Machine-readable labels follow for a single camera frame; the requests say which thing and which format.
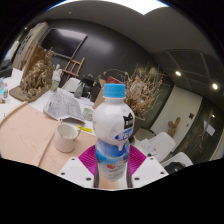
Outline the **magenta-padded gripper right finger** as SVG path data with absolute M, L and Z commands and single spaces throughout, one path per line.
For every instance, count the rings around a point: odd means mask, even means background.
M 128 188 L 140 188 L 167 175 L 156 158 L 147 157 L 134 146 L 130 147 L 126 174 Z

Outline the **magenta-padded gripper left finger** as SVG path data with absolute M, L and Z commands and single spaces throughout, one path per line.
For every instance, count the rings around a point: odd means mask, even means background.
M 97 186 L 97 158 L 91 146 L 79 157 L 70 157 L 58 176 L 84 188 Z

